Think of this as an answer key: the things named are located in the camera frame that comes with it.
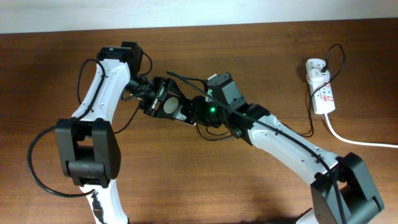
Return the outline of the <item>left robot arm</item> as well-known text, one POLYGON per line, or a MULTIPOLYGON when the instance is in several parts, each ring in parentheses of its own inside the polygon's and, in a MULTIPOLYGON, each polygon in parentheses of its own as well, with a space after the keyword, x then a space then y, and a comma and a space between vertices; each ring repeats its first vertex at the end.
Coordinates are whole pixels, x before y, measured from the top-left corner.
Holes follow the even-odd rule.
POLYGON ((183 93, 172 80, 148 80, 139 72, 144 51, 136 42, 103 47, 95 58, 96 75, 70 119, 55 130, 62 172, 88 199, 96 223, 129 223, 119 199, 116 177, 121 151, 112 128, 123 93, 140 100, 139 108, 155 118, 186 122, 183 93))

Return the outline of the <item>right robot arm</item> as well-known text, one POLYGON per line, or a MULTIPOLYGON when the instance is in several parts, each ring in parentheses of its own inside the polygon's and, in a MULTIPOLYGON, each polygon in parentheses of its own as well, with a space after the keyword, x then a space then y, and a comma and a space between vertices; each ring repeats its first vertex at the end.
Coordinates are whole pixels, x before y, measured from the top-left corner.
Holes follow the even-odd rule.
POLYGON ((182 104, 181 113, 194 123, 225 125, 235 138, 268 152, 309 185, 313 207, 297 223, 369 223, 384 209, 362 158, 353 152, 342 157, 312 144, 260 105, 224 109, 196 96, 182 104))

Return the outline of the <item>white power strip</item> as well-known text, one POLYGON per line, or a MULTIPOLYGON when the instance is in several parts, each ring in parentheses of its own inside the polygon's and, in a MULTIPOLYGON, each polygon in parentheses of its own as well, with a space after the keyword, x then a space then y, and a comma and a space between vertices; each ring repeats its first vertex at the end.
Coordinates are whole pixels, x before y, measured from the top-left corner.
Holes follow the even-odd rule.
MULTIPOLYGON (((325 66, 326 62, 319 58, 311 58, 306 61, 307 72, 310 69, 317 68, 321 70, 325 66)), ((315 95, 312 97, 312 104, 315 114, 328 114, 335 110, 335 102, 331 90, 331 85, 327 84, 321 88, 325 83, 309 84, 310 93, 315 95)))

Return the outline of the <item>black smartphone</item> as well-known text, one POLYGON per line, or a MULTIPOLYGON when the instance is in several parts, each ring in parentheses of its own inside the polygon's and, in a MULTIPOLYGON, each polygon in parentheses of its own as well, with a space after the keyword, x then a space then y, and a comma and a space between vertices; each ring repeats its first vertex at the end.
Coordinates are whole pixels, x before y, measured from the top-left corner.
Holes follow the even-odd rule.
POLYGON ((176 83, 161 84, 150 106, 151 116, 194 124, 181 114, 182 105, 187 100, 191 99, 186 98, 176 83))

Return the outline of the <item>white USB wall charger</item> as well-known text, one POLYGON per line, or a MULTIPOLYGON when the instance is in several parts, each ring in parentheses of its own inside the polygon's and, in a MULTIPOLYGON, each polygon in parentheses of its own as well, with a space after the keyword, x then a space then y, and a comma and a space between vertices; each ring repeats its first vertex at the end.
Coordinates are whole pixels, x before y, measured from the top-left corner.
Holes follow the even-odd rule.
POLYGON ((325 83, 330 80, 329 71, 321 72, 321 70, 317 68, 310 69, 307 72, 307 81, 310 85, 316 83, 325 83))

